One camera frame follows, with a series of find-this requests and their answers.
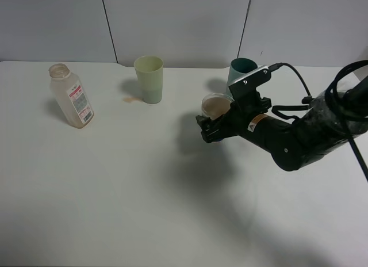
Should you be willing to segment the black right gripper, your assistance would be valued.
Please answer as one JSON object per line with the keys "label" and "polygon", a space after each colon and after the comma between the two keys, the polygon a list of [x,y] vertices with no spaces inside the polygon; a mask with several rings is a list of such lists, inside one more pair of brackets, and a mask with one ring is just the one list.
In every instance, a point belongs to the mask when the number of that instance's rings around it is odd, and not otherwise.
{"label": "black right gripper", "polygon": [[220,142],[234,136],[245,140],[263,140],[264,133],[257,131],[260,130],[259,123],[267,120],[265,113],[271,107],[271,99],[263,97],[258,102],[259,113],[244,112],[232,102],[229,111],[214,120],[200,115],[195,119],[201,129],[202,139],[206,143]]}

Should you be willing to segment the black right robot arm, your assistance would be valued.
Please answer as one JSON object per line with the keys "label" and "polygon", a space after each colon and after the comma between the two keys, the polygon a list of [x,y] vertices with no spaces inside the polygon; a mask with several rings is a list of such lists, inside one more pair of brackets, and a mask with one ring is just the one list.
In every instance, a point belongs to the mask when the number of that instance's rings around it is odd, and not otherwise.
{"label": "black right robot arm", "polygon": [[367,132],[367,81],[345,93],[331,83],[315,98],[307,113],[289,124],[266,114],[270,100],[256,90],[234,96],[230,110],[211,120],[197,116],[206,143],[239,136],[271,154],[285,171],[295,171],[316,162],[349,143],[363,170],[367,165],[354,139]]}

